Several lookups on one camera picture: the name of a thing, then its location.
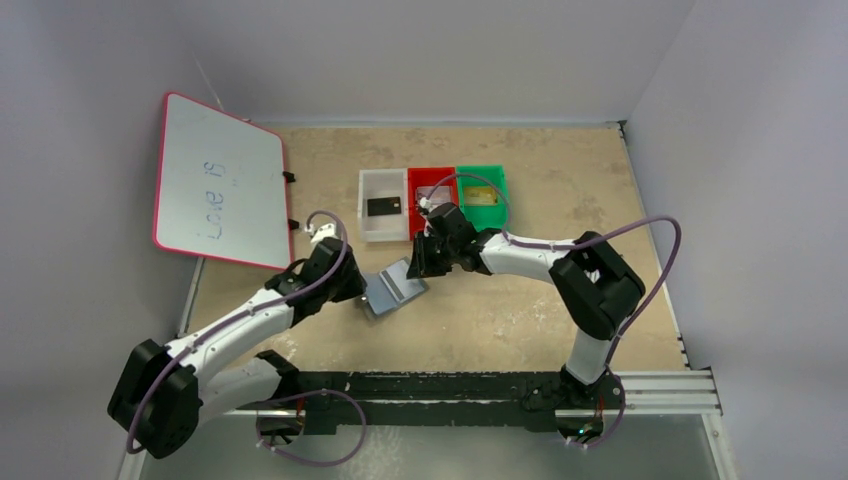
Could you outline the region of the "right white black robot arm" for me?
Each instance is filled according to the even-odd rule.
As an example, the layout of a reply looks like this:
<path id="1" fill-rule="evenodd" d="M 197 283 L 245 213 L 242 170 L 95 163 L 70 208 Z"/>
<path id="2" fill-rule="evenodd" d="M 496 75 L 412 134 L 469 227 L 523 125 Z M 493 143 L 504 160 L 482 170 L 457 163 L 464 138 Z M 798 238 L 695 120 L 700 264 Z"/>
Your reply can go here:
<path id="1" fill-rule="evenodd" d="M 521 239 L 501 229 L 477 229 L 458 206 L 445 203 L 428 213 L 415 234 L 406 276 L 441 277 L 454 267 L 554 286 L 578 329 L 563 376 L 583 386 L 605 374 L 615 338 L 646 293 L 641 278 L 596 232 L 575 241 Z"/>

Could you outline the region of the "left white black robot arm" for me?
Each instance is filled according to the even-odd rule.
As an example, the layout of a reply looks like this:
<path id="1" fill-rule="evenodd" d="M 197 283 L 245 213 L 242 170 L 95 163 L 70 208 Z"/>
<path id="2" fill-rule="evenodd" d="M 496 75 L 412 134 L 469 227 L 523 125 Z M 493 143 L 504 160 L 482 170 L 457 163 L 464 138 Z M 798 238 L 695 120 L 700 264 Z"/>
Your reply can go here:
<path id="1" fill-rule="evenodd" d="M 329 393 L 327 387 L 304 389 L 299 370 L 272 350 L 242 367 L 230 364 L 325 304 L 362 296 L 365 287 L 349 242 L 329 234 L 314 242 L 308 258 L 290 264 L 207 327 L 166 344 L 148 339 L 136 345 L 107 406 L 127 433 L 126 452 L 163 459 L 201 424 L 231 410 Z"/>

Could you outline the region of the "grey leather card holder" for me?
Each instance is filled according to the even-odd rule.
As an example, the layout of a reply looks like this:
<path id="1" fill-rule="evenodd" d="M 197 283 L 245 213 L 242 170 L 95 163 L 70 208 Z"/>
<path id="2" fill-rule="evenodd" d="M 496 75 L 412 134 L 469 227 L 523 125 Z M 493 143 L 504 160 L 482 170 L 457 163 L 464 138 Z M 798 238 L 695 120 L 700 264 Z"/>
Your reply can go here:
<path id="1" fill-rule="evenodd" d="M 429 286 L 420 278 L 407 279 L 409 257 L 403 257 L 377 273 L 364 273 L 365 292 L 359 306 L 369 319 L 385 317 L 424 295 Z"/>

